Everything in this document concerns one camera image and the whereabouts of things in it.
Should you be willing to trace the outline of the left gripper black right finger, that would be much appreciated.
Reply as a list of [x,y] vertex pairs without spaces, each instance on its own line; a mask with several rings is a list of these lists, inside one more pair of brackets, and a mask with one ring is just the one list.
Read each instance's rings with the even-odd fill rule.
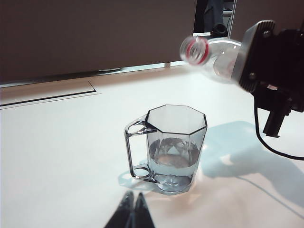
[[139,193],[131,216],[132,228],[155,228],[147,202],[142,192]]

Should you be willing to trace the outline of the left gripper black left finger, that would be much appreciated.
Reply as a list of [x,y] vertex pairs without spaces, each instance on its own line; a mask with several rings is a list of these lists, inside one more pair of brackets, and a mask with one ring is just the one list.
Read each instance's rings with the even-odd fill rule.
[[105,225],[105,228],[132,228],[133,201],[134,194],[129,190],[122,197],[116,211]]

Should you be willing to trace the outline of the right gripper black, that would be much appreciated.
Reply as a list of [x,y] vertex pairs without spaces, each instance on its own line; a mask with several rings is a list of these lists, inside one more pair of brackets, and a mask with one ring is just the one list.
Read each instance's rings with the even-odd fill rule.
[[251,72],[256,87],[251,93],[255,105],[269,111],[263,133],[279,137],[281,125],[296,104],[296,30],[256,33],[251,47]]

